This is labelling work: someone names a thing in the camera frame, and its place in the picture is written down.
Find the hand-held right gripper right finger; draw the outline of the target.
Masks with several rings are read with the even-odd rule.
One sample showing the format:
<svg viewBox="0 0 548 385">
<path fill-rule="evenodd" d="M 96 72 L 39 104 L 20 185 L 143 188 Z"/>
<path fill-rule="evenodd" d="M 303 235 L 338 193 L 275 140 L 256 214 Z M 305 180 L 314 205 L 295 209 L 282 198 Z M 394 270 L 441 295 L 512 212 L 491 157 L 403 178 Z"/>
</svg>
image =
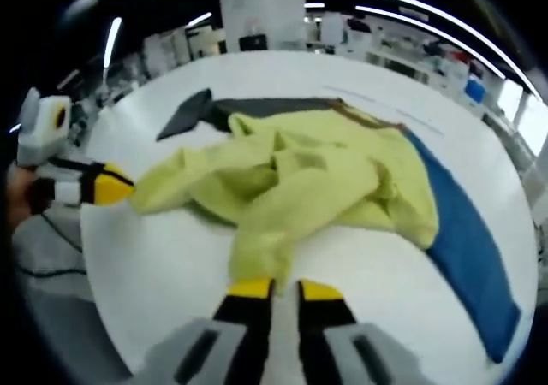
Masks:
<svg viewBox="0 0 548 385">
<path fill-rule="evenodd" d="M 299 359 L 308 384 L 422 384 L 418 359 L 371 323 L 354 317 L 343 295 L 298 281 Z"/>
</svg>

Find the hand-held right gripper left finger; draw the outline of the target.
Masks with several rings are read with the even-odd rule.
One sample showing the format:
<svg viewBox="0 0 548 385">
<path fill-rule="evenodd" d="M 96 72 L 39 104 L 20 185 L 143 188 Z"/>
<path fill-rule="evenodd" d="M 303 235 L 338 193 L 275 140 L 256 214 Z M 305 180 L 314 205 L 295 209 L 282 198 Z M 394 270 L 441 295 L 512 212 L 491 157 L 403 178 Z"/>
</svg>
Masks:
<svg viewBox="0 0 548 385">
<path fill-rule="evenodd" d="M 229 288 L 210 318 L 197 318 L 157 344 L 145 384 L 259 384 L 269 354 L 274 281 Z"/>
</svg>

